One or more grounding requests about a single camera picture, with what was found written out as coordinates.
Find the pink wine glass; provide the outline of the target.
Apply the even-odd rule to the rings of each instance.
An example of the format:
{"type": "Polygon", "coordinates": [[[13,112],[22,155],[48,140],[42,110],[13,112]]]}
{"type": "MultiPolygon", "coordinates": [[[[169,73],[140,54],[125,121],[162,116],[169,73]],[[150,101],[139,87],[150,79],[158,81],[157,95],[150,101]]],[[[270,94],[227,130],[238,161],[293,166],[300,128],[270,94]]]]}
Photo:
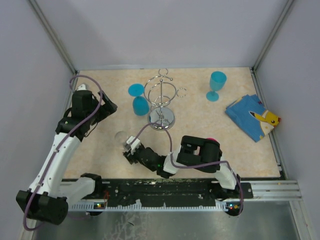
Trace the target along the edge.
{"type": "Polygon", "coordinates": [[[206,140],[208,140],[208,141],[210,141],[210,142],[213,142],[213,143],[215,143],[215,144],[218,144],[218,143],[219,143],[216,139],[211,138],[211,137],[208,137],[206,140]]]}

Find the blue wine glass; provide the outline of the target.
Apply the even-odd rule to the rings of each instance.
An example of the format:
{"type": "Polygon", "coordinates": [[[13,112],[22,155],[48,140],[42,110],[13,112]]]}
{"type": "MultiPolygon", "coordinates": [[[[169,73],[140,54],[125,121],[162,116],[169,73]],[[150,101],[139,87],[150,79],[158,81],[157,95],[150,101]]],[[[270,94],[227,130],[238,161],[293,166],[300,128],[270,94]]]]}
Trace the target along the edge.
{"type": "Polygon", "coordinates": [[[150,108],[148,101],[143,96],[145,88],[140,83],[134,83],[128,88],[128,94],[134,97],[132,102],[133,112],[137,116],[145,116],[150,108]]]}
{"type": "Polygon", "coordinates": [[[222,71],[214,71],[210,76],[209,86],[211,91],[206,94],[206,99],[210,102],[219,100],[218,91],[220,91],[227,81],[227,76],[222,71]]]}

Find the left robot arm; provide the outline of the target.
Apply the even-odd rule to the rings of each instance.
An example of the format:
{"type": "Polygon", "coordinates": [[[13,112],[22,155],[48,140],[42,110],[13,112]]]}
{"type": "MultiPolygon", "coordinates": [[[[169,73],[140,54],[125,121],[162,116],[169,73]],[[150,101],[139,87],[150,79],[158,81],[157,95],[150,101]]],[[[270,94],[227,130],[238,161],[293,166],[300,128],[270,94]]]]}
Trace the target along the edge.
{"type": "Polygon", "coordinates": [[[24,220],[60,225],[69,207],[87,196],[97,199],[103,195],[102,178],[93,173],[82,174],[65,190],[60,188],[67,166],[91,126],[117,111],[117,105],[104,91],[98,94],[100,99],[86,89],[73,93],[72,105],[57,124],[52,147],[40,172],[28,190],[20,190],[16,195],[24,220]]]}

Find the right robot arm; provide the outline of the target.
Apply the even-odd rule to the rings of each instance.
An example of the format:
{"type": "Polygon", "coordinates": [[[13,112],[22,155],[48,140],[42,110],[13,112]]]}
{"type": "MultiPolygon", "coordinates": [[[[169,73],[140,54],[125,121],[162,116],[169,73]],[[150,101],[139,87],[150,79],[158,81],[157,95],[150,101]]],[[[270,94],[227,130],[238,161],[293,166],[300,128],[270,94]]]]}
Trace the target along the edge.
{"type": "Polygon", "coordinates": [[[165,179],[178,170],[196,169],[213,174],[227,197],[235,198],[241,192],[240,177],[224,160],[220,144],[213,138],[185,135],[180,147],[168,155],[159,155],[137,137],[130,136],[123,146],[123,156],[130,164],[139,163],[165,179]]]}

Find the clear wine glass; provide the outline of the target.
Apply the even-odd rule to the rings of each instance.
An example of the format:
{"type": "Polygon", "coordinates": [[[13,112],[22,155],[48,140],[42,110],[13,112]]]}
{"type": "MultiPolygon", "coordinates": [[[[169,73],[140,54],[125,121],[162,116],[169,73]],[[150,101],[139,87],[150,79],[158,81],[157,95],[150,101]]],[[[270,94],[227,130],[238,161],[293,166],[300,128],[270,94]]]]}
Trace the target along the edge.
{"type": "Polygon", "coordinates": [[[128,139],[129,136],[125,131],[118,131],[114,136],[114,141],[116,145],[123,151],[128,151],[130,149],[130,145],[127,143],[128,139]]]}

